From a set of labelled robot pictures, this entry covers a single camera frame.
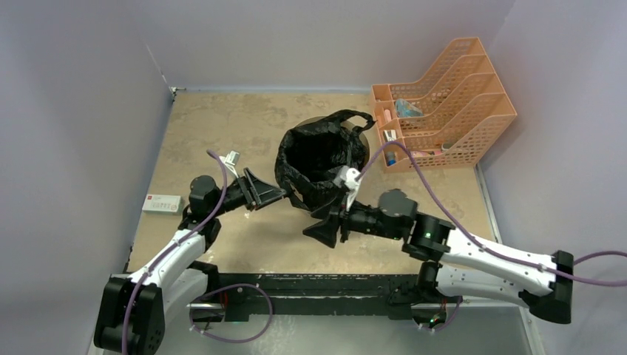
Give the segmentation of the black plastic trash bag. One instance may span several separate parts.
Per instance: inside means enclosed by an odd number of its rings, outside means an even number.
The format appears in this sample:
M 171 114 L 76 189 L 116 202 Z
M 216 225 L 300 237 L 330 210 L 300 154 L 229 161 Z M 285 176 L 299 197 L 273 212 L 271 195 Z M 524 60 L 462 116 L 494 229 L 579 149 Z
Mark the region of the black plastic trash bag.
M 370 159 L 364 132 L 375 126 L 367 112 L 341 109 L 289 129 L 279 143 L 275 179 L 294 208 L 312 212 L 336 198 L 342 167 L 362 169 Z

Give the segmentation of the beige round trash bin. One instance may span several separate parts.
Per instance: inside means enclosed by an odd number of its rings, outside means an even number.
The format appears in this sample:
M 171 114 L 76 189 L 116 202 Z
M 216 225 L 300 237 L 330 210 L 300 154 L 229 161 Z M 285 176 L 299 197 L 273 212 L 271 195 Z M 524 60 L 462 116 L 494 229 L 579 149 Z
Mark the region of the beige round trash bin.
M 370 158 L 370 147 L 364 132 L 374 121 L 366 114 L 365 126 L 349 119 L 360 116 L 357 111 L 338 111 L 325 117 L 314 117 L 290 129 L 285 135 L 288 162 L 300 172 L 329 172 L 339 166 L 362 169 Z

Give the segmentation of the orange plastic file organizer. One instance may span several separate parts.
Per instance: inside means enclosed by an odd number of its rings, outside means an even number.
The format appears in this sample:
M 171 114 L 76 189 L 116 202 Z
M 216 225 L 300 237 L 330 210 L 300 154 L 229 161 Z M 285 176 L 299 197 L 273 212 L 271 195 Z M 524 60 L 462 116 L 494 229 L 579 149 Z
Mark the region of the orange plastic file organizer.
M 400 98 L 424 115 L 398 118 Z M 384 129 L 396 130 L 390 142 L 402 143 L 423 169 L 474 167 L 517 116 L 478 37 L 452 40 L 415 82 L 374 84 L 369 104 L 379 141 L 387 143 Z

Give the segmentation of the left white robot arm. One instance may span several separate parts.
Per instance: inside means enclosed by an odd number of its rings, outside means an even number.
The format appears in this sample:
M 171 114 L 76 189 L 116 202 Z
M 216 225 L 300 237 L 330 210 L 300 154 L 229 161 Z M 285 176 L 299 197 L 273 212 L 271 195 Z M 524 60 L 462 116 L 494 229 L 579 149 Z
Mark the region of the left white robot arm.
M 168 244 L 141 269 L 110 276 L 95 325 L 95 347 L 120 354 L 155 354 L 166 326 L 190 303 L 217 300 L 225 308 L 228 287 L 221 286 L 218 268 L 198 261 L 217 239 L 218 217 L 240 207 L 252 212 L 286 195 L 249 169 L 223 187 L 208 175 L 196 177 L 182 221 Z

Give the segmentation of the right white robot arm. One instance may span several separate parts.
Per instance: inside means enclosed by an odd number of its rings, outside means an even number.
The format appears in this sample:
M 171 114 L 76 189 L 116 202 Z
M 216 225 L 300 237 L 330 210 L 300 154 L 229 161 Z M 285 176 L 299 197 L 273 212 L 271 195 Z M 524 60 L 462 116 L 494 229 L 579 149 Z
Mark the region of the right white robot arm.
M 359 232 L 402 242 L 421 261 L 412 286 L 395 286 L 389 305 L 443 303 L 481 297 L 527 308 L 547 322 L 572 321 L 574 258 L 565 251 L 534 254 L 466 236 L 452 223 L 421 213 L 403 191 L 383 193 L 377 206 L 335 200 L 312 212 L 317 223 L 303 234 L 333 248 Z

